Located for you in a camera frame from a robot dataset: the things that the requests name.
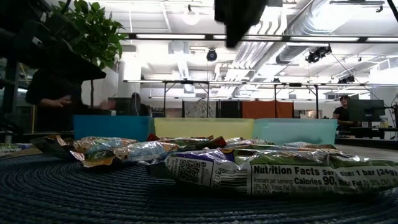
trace nutrition facts label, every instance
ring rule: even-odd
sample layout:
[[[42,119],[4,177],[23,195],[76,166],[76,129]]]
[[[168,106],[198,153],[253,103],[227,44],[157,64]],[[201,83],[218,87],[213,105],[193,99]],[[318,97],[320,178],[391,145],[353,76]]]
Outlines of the nutrition facts label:
[[[331,167],[252,165],[251,194],[361,193],[398,185],[398,166]]]

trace qr code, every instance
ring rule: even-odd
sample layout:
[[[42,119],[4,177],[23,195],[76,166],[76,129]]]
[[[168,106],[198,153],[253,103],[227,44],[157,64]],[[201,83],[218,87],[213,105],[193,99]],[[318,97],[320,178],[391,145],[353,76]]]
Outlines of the qr code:
[[[178,166],[178,178],[197,183],[199,181],[200,167],[206,167],[206,163],[181,159]]]

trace spotlight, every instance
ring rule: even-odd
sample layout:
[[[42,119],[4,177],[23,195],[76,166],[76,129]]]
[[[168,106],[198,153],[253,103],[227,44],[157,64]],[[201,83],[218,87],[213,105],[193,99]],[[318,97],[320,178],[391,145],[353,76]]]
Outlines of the spotlight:
[[[318,47],[316,50],[311,50],[310,54],[308,55],[308,57],[305,58],[305,60],[308,63],[316,63],[330,53],[331,53],[330,45],[327,47]]]
[[[354,82],[355,82],[355,77],[353,75],[349,75],[347,77],[339,79],[337,84],[347,84],[347,83],[354,83]]]
[[[217,53],[215,49],[210,49],[209,52],[207,53],[207,61],[209,62],[214,62],[215,60],[217,60]]]

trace green leaves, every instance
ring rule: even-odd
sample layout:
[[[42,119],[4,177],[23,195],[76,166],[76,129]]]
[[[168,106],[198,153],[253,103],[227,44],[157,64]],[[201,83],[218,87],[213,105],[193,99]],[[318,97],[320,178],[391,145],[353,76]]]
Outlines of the green leaves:
[[[93,4],[91,4],[91,10],[97,11],[98,9],[100,9],[100,4],[98,2],[94,2]]]
[[[73,50],[83,58],[91,61],[101,69],[114,66],[115,55],[122,56],[120,40],[128,37],[127,34],[119,34],[123,29],[120,22],[105,17],[105,8],[101,8],[98,2],[88,4],[84,0],[74,1],[74,11],[67,11],[67,16],[80,30],[81,35],[71,43]],[[52,6],[53,12],[60,12],[64,2],[58,6]]]
[[[61,2],[61,1],[59,1],[58,3],[60,5],[61,9],[63,9],[67,5],[65,2]]]

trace plastic bin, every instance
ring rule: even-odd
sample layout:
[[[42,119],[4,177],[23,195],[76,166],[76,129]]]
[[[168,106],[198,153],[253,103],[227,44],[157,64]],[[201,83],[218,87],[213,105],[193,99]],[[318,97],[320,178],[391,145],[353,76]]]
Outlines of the plastic bin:
[[[73,124],[75,139],[99,136],[145,141],[155,133],[154,119],[148,116],[75,115]]]
[[[250,139],[253,119],[228,118],[155,118],[156,135],[159,137],[242,137]]]
[[[335,119],[257,119],[253,138],[276,144],[308,142],[334,144],[337,120]]]

